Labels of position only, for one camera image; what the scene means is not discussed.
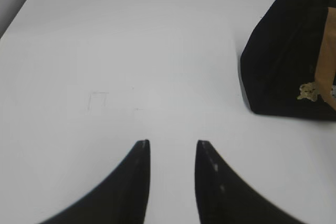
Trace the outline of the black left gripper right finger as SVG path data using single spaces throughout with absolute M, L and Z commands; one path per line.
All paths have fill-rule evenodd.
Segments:
M 251 188 L 203 140 L 196 147 L 196 203 L 201 223 L 300 223 Z

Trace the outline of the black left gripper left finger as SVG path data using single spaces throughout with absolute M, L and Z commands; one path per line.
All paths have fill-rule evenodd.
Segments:
M 149 140 L 137 141 L 97 187 L 43 223 L 144 223 L 150 161 Z

